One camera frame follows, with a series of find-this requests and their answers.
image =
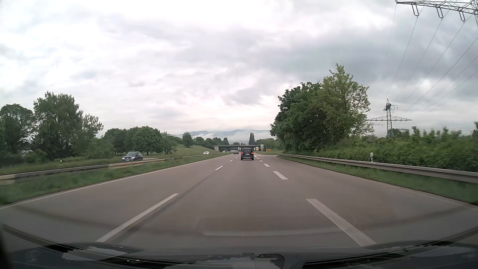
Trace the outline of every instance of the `black hatchback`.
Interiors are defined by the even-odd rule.
[[[254,160],[254,152],[252,151],[251,148],[243,148],[241,153],[240,153],[240,159],[251,159]]]
[[[134,161],[142,161],[143,154],[139,151],[131,151],[123,157],[123,162],[134,162]]]

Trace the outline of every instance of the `grass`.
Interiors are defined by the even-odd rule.
[[[138,166],[129,166],[120,169],[99,169],[86,172],[66,172],[53,175],[38,176],[34,180],[11,185],[0,186],[0,204],[5,205],[21,200],[33,198],[49,193],[66,191],[91,184],[101,183],[113,179],[138,175],[163,168],[193,163],[201,160],[223,156],[224,153],[209,154],[200,157],[167,160],[162,162],[145,163]]]
[[[257,154],[262,154],[262,155],[277,155],[282,153],[283,150],[278,150],[278,149],[273,149],[270,151],[256,151]]]
[[[279,156],[279,158],[478,205],[478,184],[476,183],[299,159],[289,156]]]
[[[203,147],[203,146],[192,146],[187,148],[183,145],[178,145],[176,147],[177,151],[172,154],[149,154],[144,155],[145,158],[173,158],[173,157],[183,157],[183,156],[193,156],[203,154],[204,151],[209,151],[211,156],[219,156],[223,153]],[[70,167],[80,167],[80,166],[90,166],[90,165],[100,165],[100,164],[110,164],[110,163],[120,163],[123,160],[124,155],[115,155],[111,159],[86,159],[85,157],[68,157],[62,159],[63,163],[60,163],[59,160],[55,160],[48,163],[39,163],[39,164],[19,164],[13,166],[7,166],[0,168],[0,175],[9,175],[16,173],[24,172],[34,172],[42,170],[52,170],[59,168],[70,168]]]

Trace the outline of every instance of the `highway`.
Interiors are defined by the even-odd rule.
[[[56,242],[143,249],[358,247],[455,235],[478,226],[478,207],[256,154],[31,199],[0,208],[0,222]],[[8,250],[24,247],[11,240]]]

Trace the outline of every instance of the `guardrail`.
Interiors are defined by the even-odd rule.
[[[137,164],[143,164],[143,163],[160,162],[160,161],[182,159],[182,158],[188,158],[188,157],[199,157],[199,156],[202,156],[202,155],[173,157],[173,158],[164,158],[164,159],[152,159],[152,160],[144,160],[144,161],[137,161],[137,162],[123,162],[123,163],[112,163],[112,164],[100,164],[100,165],[81,166],[81,167],[60,168],[60,169],[52,169],[52,170],[43,170],[43,171],[3,175],[3,176],[0,176],[0,185],[20,183],[20,182],[23,182],[23,181],[26,181],[26,180],[31,180],[31,179],[27,179],[27,178],[31,178],[31,177],[34,177],[34,176],[40,176],[40,175],[49,175],[49,174],[57,174],[57,173],[73,172],[73,171],[95,170],[95,169],[101,169],[101,168],[120,167],[120,166],[128,166],[128,165],[137,165]]]
[[[478,183],[478,173],[476,172],[430,168],[430,167],[422,167],[422,166],[400,165],[400,164],[332,159],[332,158],[322,158],[322,157],[304,156],[304,155],[295,155],[295,154],[279,154],[279,155],[301,158],[301,159],[309,159],[309,160],[315,160],[315,161],[322,161],[322,162],[329,162],[329,163],[389,170],[389,171],[402,172],[402,173],[408,173],[408,174],[416,174],[416,175],[429,176],[434,178]]]

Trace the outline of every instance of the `cloud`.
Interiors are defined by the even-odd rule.
[[[383,0],[6,0],[0,106],[32,108],[49,90],[72,94],[105,129],[264,130],[277,95],[339,63],[370,86],[369,117],[382,116],[389,98],[394,115],[413,119],[396,127],[470,130],[474,17],[463,24],[445,11],[441,21],[424,8],[417,19],[397,5],[393,19],[394,11]]]

